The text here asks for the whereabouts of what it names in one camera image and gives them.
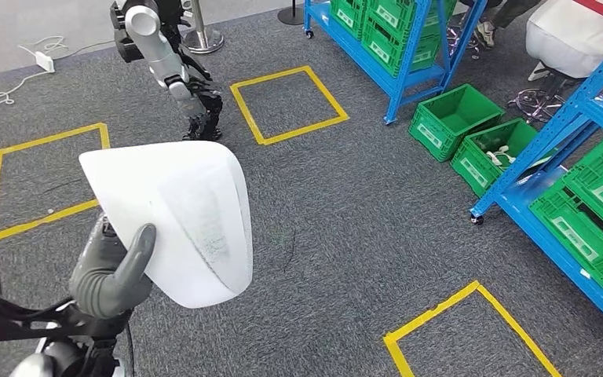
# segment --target yellow tape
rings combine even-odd
[[[507,324],[512,327],[514,332],[517,333],[524,341],[526,346],[533,352],[535,357],[539,360],[540,363],[544,366],[544,368],[549,372],[553,377],[561,377],[561,374],[558,373],[558,370],[551,364],[549,359],[546,358],[542,350],[535,344],[532,338],[524,331],[524,329],[519,325],[518,322],[507,312],[505,307],[498,302],[498,300],[489,292],[487,288],[481,285],[477,280],[468,284],[461,291],[456,292],[450,298],[443,301],[441,304],[436,306],[431,310],[427,310],[419,317],[414,320],[408,322],[403,327],[395,330],[393,332],[388,333],[383,338],[385,345],[387,346],[387,350],[389,354],[392,356],[392,360],[394,360],[394,364],[397,366],[399,373],[402,377],[415,377],[412,373],[410,365],[408,365],[405,360],[405,356],[401,352],[401,349],[398,345],[398,341],[403,338],[405,335],[410,334],[416,328],[419,328],[424,323],[428,322],[438,314],[445,311],[447,308],[453,306],[457,302],[463,300],[468,297],[471,293],[479,291],[486,299],[489,301],[496,311],[502,316],[502,318],[507,322]]]
[[[331,107],[334,108],[334,110],[336,111],[338,116],[336,116],[332,119],[324,120],[322,122],[311,124],[309,126],[304,126],[302,128],[296,129],[296,130],[288,131],[286,133],[279,134],[279,135],[276,135],[273,137],[262,136],[262,132],[258,128],[258,125],[255,123],[255,119],[251,115],[250,110],[248,109],[248,106],[246,105],[246,102],[243,100],[243,97],[242,97],[241,93],[239,92],[239,88],[257,84],[257,83],[264,82],[264,81],[268,81],[268,80],[278,79],[280,77],[284,77],[287,75],[293,75],[293,74],[301,73],[301,72],[306,72],[306,74],[309,75],[311,80],[316,84],[316,86],[318,87],[320,92],[325,96],[327,101],[330,103]],[[255,137],[255,141],[260,145],[274,144],[279,141],[289,139],[291,137],[306,134],[308,132],[318,130],[320,128],[324,128],[327,126],[332,126],[336,123],[340,123],[340,122],[343,122],[344,120],[350,119],[350,117],[345,112],[345,110],[343,110],[341,105],[338,104],[338,102],[336,101],[334,96],[332,96],[331,93],[329,93],[329,90],[327,89],[327,87],[320,81],[318,76],[315,74],[315,72],[313,72],[311,67],[308,65],[305,65],[303,67],[288,69],[286,71],[272,73],[271,75],[256,77],[255,79],[237,82],[230,86],[230,90],[232,91],[232,95],[235,96],[235,101],[237,102],[237,105],[239,106],[239,109],[241,110],[243,117],[246,120],[248,127],[250,128],[250,132],[253,133],[253,136]]]
[[[405,324],[402,328],[396,330],[395,332],[393,332],[391,334],[388,334],[387,336],[389,336],[394,342],[398,341],[399,339],[403,338],[405,335],[410,334],[413,330],[422,326],[423,324],[425,324],[426,322],[428,322],[429,320],[431,320],[438,314],[444,312],[450,306],[453,306],[455,303],[466,298],[468,295],[473,293],[479,285],[480,285],[480,283],[475,280],[474,282],[468,284],[461,291],[454,293],[450,298],[441,302],[435,308],[433,308],[431,310],[427,310],[421,316],[415,318],[414,320],[411,320],[410,322]]]
[[[553,377],[561,377],[561,374],[558,373],[558,370],[551,364],[549,359],[546,358],[542,350],[533,342],[532,338],[526,331],[519,325],[517,320],[512,317],[512,315],[505,309],[505,307],[495,299],[495,297],[491,294],[491,292],[487,291],[487,288],[484,286],[477,287],[477,290],[493,305],[493,307],[498,311],[498,313],[505,319],[505,322],[512,327],[512,330],[516,332],[521,339],[526,343],[526,346],[533,352],[533,354],[537,357],[540,363],[544,366],[547,372]]]
[[[50,135],[47,137],[41,137],[41,138],[33,140],[33,141],[27,141],[26,143],[22,143],[22,144],[14,145],[12,147],[0,149],[0,179],[1,179],[1,165],[3,162],[3,155],[5,155],[6,153],[21,151],[22,149],[35,147],[37,145],[42,145],[45,143],[50,143],[52,141],[57,141],[57,140],[60,140],[60,139],[66,138],[66,137],[83,134],[85,132],[89,132],[92,130],[98,130],[98,133],[100,135],[100,146],[103,149],[110,148],[110,138],[108,135],[107,125],[105,125],[104,123],[95,123],[95,124],[91,124],[88,126],[79,127],[74,130],[65,131],[60,134],[54,134],[54,135]],[[6,238],[8,236],[12,236],[17,233],[25,232],[25,231],[35,228],[36,226],[41,225],[41,224],[46,224],[48,222],[52,222],[52,221],[58,220],[60,218],[65,218],[67,216],[70,216],[71,214],[76,214],[76,213],[86,210],[88,208],[95,207],[97,204],[98,204],[97,200],[92,199],[92,200],[86,201],[84,203],[76,204],[69,208],[64,208],[63,210],[59,210],[58,212],[56,212],[54,214],[50,214],[49,216],[45,216],[44,218],[40,218],[40,219],[30,221],[30,222],[27,222],[24,224],[20,224],[20,225],[11,226],[7,229],[0,230],[0,239]]]

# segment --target white fabric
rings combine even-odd
[[[603,16],[574,0],[548,0],[528,19],[526,50],[547,67],[587,77],[603,61]]]
[[[237,158],[209,141],[101,149],[79,157],[122,240],[156,226],[146,273],[187,308],[229,300],[250,284],[253,244]]]

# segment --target carpet floor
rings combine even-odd
[[[225,47],[199,59],[224,84],[222,143],[247,178],[254,280],[238,298],[197,310],[155,290],[132,319],[140,377],[396,376],[383,335],[474,280],[562,375],[603,375],[602,312],[502,211],[491,210],[481,227],[470,224],[476,196],[407,134],[414,105],[385,127],[386,95],[318,27],[308,40],[274,13],[218,27]],[[470,82],[504,107],[531,85],[526,78],[536,62],[525,52],[524,33],[524,20],[515,21],[496,49],[480,60],[466,57],[453,85]],[[259,145],[228,87],[305,65],[349,119]],[[105,49],[62,60],[57,70],[0,106],[0,148],[98,122],[113,148],[176,141],[185,131],[176,104],[142,61],[125,64]],[[34,72],[1,73],[0,91]],[[265,137],[336,116],[305,73],[242,94]],[[0,230],[92,199],[77,156],[100,145],[92,130],[6,154]],[[84,210],[0,239],[5,296],[47,306],[66,295],[96,215],[96,208]],[[477,292],[399,344],[418,377],[548,375]],[[34,347],[0,343],[0,375]]]

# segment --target shelf caster wheel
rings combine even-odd
[[[473,214],[470,215],[470,222],[472,222],[475,225],[482,225],[484,224],[484,218],[481,216],[477,216],[475,217]]]

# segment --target blue shelving unit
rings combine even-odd
[[[313,2],[305,0],[304,9],[304,29],[309,37],[313,36],[311,30],[311,19],[315,20],[318,25],[332,38],[339,46],[341,46],[350,57],[375,81],[382,90],[389,96],[389,107],[385,115],[385,123],[390,124],[397,120],[397,111],[400,106],[414,101],[419,101],[424,97],[442,93],[447,88],[451,77],[454,75],[459,61],[466,51],[470,37],[473,34],[473,29],[477,25],[478,20],[484,7],[486,0],[476,0],[475,6],[470,10],[470,15],[464,23],[464,31],[459,39],[456,52],[450,56],[448,41],[446,38],[441,38],[440,53],[442,55],[443,65],[437,65],[410,72],[412,58],[417,50],[419,37],[422,35],[422,26],[426,19],[426,14],[429,12],[431,1],[437,2],[438,18],[440,21],[440,29],[447,29],[447,20],[445,20],[444,2],[442,0],[413,0],[417,4],[417,11],[412,23],[410,38],[408,39],[406,50],[404,53],[403,63],[400,73],[397,77],[392,77],[385,69],[366,51],[353,36],[351,36],[338,22],[331,18],[329,10],[329,2]],[[404,91],[423,82],[435,82],[435,85],[429,89],[404,97]]]
[[[561,162],[595,130],[603,129],[602,90],[603,62],[470,212],[473,222],[481,223],[487,209],[498,204],[603,311],[603,289],[581,273],[579,263],[528,209],[528,205],[565,172]],[[521,178],[527,167],[554,148],[556,152],[551,159],[533,175]]]

